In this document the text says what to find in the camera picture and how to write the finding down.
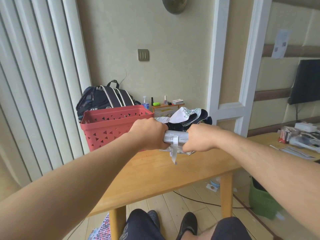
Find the white power adapter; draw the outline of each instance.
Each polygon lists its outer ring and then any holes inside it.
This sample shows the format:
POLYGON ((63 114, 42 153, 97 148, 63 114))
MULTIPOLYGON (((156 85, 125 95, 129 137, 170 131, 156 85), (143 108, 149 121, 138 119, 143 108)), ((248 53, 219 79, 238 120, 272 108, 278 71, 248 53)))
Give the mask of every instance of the white power adapter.
POLYGON ((294 128, 306 131, 306 132, 315 132, 317 130, 317 127, 311 123, 296 123, 294 125, 294 128))

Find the table leg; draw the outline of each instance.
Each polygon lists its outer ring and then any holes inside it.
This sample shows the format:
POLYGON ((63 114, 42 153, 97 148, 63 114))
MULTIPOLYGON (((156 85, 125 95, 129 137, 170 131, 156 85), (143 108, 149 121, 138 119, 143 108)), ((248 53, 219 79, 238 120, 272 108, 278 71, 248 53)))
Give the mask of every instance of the table leg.
POLYGON ((109 211, 111 239, 118 240, 126 225, 126 206, 109 211))
POLYGON ((232 176, 233 176, 232 173, 226 173, 220 177, 222 218, 232 216, 232 202, 233 202, 232 176))

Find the vertical blinds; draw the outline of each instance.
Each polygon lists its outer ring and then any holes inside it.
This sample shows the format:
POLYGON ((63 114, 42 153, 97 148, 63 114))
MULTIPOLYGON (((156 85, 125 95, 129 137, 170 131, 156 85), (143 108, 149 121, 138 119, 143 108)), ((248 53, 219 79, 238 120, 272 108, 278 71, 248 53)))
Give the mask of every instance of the vertical blinds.
POLYGON ((0 0, 0 106, 32 181, 89 152, 91 86, 76 0, 0 0))

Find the blue label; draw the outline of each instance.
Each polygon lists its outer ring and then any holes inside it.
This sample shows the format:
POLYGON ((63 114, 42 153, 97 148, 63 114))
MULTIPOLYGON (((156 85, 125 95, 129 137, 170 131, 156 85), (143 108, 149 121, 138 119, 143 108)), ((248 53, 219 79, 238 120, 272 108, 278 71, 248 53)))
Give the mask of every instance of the blue label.
POLYGON ((142 104, 145 109, 149 109, 149 104, 142 104))

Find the light switch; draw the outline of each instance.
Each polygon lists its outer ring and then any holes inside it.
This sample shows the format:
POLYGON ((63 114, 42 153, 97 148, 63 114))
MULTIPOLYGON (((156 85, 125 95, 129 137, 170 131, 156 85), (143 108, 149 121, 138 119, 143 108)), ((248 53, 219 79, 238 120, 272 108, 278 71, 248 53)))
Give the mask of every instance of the light switch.
POLYGON ((138 49, 138 60, 139 61, 150 61, 148 49, 138 49))

